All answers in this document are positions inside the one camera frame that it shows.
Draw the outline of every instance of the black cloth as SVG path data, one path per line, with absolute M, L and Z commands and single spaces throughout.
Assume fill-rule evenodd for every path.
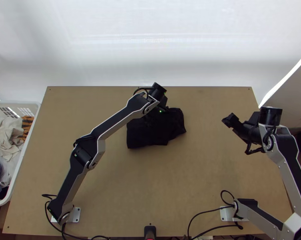
M 127 123 L 127 147 L 167 145 L 185 132 L 183 112 L 179 108 L 167 108 L 166 111 L 155 108 L 144 117 Z

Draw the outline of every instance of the metal base plate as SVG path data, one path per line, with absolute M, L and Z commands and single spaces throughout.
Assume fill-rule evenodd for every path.
M 235 209 L 234 208 L 223 208 L 220 209 L 220 219 L 224 222 L 247 222 L 249 221 L 248 219 L 239 219 L 239 218 L 234 218 L 235 214 Z
M 71 211 L 69 218 L 67 219 L 67 222 L 79 222 L 80 218 L 80 208 L 73 208 Z M 57 222 L 57 220 L 52 216 L 50 222 Z

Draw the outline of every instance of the clothing pile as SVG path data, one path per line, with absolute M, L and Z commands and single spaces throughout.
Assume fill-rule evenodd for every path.
M 0 118 L 0 199 L 6 196 L 34 118 Z

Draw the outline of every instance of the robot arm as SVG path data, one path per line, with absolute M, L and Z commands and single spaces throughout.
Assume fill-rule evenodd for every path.
M 105 140 L 130 120 L 141 118 L 157 107 L 161 102 L 166 102 L 164 96 L 166 89 L 154 83 L 146 97 L 145 92 L 133 95 L 126 107 L 118 111 L 109 119 L 95 127 L 90 134 L 84 135 L 74 143 L 70 155 L 70 169 L 59 190 L 57 197 L 50 201 L 47 209 L 62 225 L 67 222 L 74 206 L 73 198 L 77 193 L 85 175 L 94 169 L 106 150 Z
M 262 107 L 254 112 L 249 121 L 241 123 L 232 113 L 222 122 L 247 143 L 246 154 L 266 153 L 278 166 L 294 213 L 281 222 L 258 207 L 254 199 L 238 198 L 234 211 L 249 219 L 273 240 L 301 240 L 301 167 L 297 161 L 298 146 L 287 127 L 280 125 L 282 110 Z M 250 150 L 251 144 L 261 145 Z

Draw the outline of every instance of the white backdrop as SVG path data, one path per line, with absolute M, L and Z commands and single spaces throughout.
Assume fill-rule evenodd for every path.
M 301 0 L 0 0 L 0 99 L 46 86 L 252 86 L 301 58 Z

